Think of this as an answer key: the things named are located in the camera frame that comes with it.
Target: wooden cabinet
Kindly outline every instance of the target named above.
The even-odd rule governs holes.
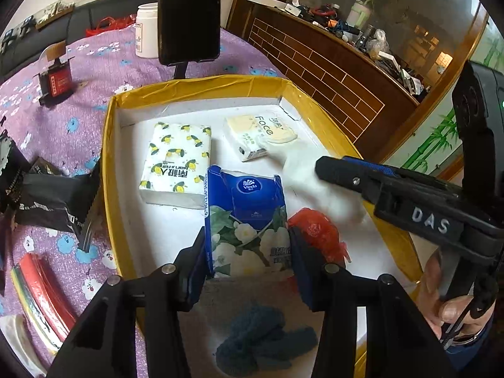
[[[256,5],[245,39],[315,99],[370,161],[418,106],[355,48],[300,18]]]

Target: blue towel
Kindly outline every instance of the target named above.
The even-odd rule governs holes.
[[[289,360],[317,346],[312,327],[283,331],[285,318],[274,307],[253,305],[235,318],[231,335],[216,352],[217,366],[230,376],[291,367]]]

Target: lemon print tissue pack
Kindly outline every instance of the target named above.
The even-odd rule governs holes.
[[[280,177],[213,165],[206,180],[205,247],[211,274],[228,278],[290,269]]]
[[[156,122],[139,185],[142,200],[203,209],[211,135],[210,126]]]

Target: blue cloth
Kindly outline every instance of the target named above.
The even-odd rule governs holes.
[[[477,352],[480,350],[483,342],[488,337],[488,332],[490,331],[490,328],[492,326],[492,321],[493,316],[490,321],[486,323],[485,331],[483,331],[473,343],[448,347],[448,349],[446,350],[447,355],[457,371],[464,369],[464,367],[475,357]]]
[[[283,331],[285,318],[274,307],[253,305],[231,324],[231,335],[215,354],[217,366],[231,376],[291,367],[290,360],[317,346],[312,327]]]

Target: tissue pack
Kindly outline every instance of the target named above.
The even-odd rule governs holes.
[[[155,123],[139,185],[142,200],[203,209],[211,134],[209,126]]]
[[[279,176],[208,169],[205,244],[215,277],[260,275],[289,269],[290,239]]]
[[[242,162],[267,153],[258,139],[284,144],[297,138],[296,132],[273,112],[226,118],[224,136]]]

